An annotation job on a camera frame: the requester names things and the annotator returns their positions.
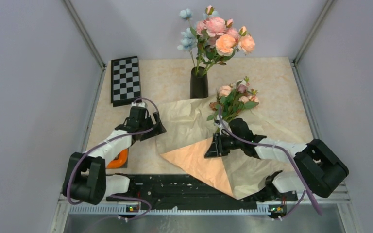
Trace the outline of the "orange paper bouquet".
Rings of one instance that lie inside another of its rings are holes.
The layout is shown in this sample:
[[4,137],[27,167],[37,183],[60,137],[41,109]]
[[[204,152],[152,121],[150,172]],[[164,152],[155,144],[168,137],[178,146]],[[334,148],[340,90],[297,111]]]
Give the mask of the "orange paper bouquet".
[[207,117],[213,113],[205,99],[187,99],[158,105],[166,133],[156,138],[158,154],[187,174],[235,198],[242,199],[265,187],[266,177],[274,172],[293,172],[290,162],[256,159],[242,150],[229,155],[205,158],[216,126]]

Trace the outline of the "small pink flower bunch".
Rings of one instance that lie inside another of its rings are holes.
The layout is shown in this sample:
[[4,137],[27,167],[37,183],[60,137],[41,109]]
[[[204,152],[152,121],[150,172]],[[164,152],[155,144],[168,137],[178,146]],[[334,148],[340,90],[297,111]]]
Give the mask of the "small pink flower bunch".
[[260,104],[258,91],[250,87],[249,77],[244,77],[229,85],[220,87],[216,94],[216,101],[209,107],[213,113],[208,115],[207,121],[230,123],[245,110],[251,110]]

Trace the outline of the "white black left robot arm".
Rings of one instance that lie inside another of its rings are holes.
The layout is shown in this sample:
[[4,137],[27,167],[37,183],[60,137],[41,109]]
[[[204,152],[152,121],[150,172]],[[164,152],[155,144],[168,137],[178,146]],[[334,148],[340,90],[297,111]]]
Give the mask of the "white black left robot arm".
[[86,152],[75,152],[70,156],[63,196],[73,205],[82,202],[97,205],[114,194],[132,200],[136,196],[136,187],[126,176],[107,176],[107,165],[135,142],[165,132],[158,110],[149,113],[146,103],[133,102],[129,116],[106,139]]

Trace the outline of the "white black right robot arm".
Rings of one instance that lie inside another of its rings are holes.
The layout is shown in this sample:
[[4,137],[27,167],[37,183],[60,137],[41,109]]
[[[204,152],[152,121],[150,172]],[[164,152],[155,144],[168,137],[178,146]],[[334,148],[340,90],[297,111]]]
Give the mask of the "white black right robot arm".
[[293,172],[278,171],[267,177],[265,193],[271,200],[280,199],[289,191],[303,190],[329,197],[349,175],[348,167],[320,139],[309,143],[289,143],[254,134],[241,118],[230,123],[216,120],[219,131],[213,134],[205,159],[229,155],[241,150],[255,159],[276,160],[294,167]]

